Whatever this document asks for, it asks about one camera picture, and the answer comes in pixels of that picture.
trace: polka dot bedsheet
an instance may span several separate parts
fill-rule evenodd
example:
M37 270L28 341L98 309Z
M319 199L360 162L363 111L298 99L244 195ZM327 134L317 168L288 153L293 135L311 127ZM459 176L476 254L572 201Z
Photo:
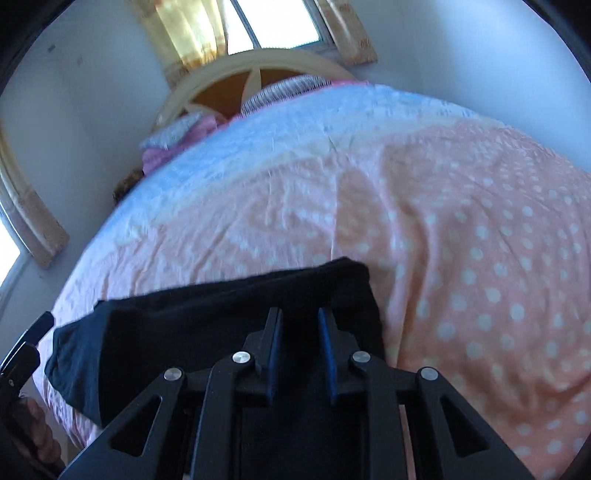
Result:
M327 89L146 179L54 314L64 325L99 299L349 256L370 269L389 364L439 369L550 480L591 432L590 207L589 174L506 125L385 86ZM51 348L49 335L42 365ZM34 378L88 445L99 429Z

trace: wooden headboard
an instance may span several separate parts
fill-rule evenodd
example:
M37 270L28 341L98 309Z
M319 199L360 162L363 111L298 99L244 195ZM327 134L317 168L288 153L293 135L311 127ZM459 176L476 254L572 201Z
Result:
M297 75L355 80L336 63L304 50L260 48L222 57L187 76L158 113L154 129L207 107L229 119L262 88Z

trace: sunlit curtain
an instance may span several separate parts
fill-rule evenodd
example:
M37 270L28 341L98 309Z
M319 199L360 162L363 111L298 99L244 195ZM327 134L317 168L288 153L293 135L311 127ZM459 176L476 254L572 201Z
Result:
M174 87L228 53L222 0L129 0Z
M0 207L35 261L48 268L66 246L69 236L22 177L2 135L1 125Z
M369 36L348 0L315 0L347 65L378 61Z

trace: yellow curtain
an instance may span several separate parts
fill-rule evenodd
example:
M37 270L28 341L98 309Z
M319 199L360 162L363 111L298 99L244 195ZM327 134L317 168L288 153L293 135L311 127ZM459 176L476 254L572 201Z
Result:
M222 0L130 0L174 87L228 53Z
M48 268L69 236L25 181L0 125L0 208L34 260Z
M348 0L315 0L347 65L378 61L373 45Z

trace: pink bedsheet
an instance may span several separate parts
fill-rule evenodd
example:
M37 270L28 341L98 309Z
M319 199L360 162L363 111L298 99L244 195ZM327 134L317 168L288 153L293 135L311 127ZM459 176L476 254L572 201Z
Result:
M590 180L475 119L310 147L77 269L54 313L347 255L369 266L389 364L439 369L537 478L557 478L591 432ZM91 442L98 428L35 379Z

